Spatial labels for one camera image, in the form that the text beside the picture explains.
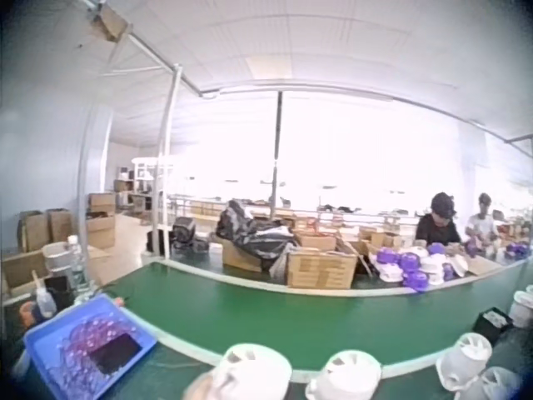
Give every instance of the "blue plastic tray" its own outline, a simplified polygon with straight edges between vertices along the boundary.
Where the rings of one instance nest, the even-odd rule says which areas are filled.
[[[68,338],[71,331],[80,323],[98,315],[109,313],[113,313],[136,328],[134,338],[141,347],[141,351],[106,381],[105,386],[92,396],[92,398],[96,399],[101,397],[157,343],[157,340],[150,333],[127,317],[107,295],[100,294],[89,302],[73,307],[63,315],[58,315],[52,320],[29,330],[24,336],[24,344],[28,354],[56,399],[68,400],[67,394],[53,381],[47,370],[49,366],[58,366],[60,364],[60,343],[62,343],[64,338]]]

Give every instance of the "black cap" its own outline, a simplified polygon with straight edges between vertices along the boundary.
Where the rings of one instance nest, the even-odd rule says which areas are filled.
[[[456,212],[453,199],[444,192],[440,192],[431,200],[431,211],[441,218],[451,219]]]
[[[486,193],[482,193],[480,195],[480,204],[485,204],[486,206],[490,206],[492,203],[491,196],[489,196]]]

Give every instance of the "white bottle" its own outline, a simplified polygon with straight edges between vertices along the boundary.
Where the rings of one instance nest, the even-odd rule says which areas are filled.
[[[85,275],[85,256],[83,255],[82,247],[77,240],[77,235],[71,235],[67,240],[68,249],[72,254],[72,276],[76,283],[74,289],[76,289],[79,294],[89,289],[89,282]]]
[[[49,319],[57,312],[56,303],[53,301],[52,295],[47,292],[47,289],[42,285],[37,277],[35,271],[32,271],[33,280],[37,286],[37,305],[41,315],[45,319]]]

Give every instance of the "smartphone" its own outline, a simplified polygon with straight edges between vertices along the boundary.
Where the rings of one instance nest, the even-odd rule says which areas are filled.
[[[130,335],[123,333],[108,344],[89,353],[89,357],[104,375],[124,367],[141,351],[141,346]]]

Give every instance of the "worker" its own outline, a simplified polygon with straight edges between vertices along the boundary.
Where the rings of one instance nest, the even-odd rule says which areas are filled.
[[[456,214],[453,198],[444,192],[436,194],[431,200],[431,213],[420,218],[416,226],[416,240],[425,240],[427,245],[442,243],[460,243],[452,218]]]
[[[485,248],[499,237],[494,218],[489,215],[491,203],[491,196],[482,193],[479,197],[480,211],[468,218],[466,224],[466,234],[471,238],[479,239]]]

